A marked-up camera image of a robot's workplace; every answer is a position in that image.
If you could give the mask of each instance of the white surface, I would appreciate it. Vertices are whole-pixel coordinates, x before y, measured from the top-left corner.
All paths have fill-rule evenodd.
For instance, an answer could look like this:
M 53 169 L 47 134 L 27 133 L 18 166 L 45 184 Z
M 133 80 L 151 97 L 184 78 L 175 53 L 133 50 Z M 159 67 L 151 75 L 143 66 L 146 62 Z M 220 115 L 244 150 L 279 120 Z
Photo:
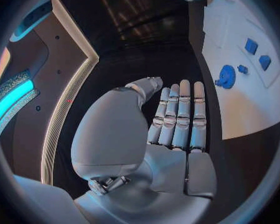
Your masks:
M 280 61 L 265 31 L 238 0 L 213 0 L 205 7 L 203 55 L 213 80 L 224 65 L 236 70 L 232 89 L 216 87 L 222 120 L 222 138 L 251 134 L 280 122 Z M 255 55 L 245 50 L 247 38 L 258 43 Z M 266 71 L 259 63 L 269 55 Z M 247 75 L 237 66 L 248 67 Z

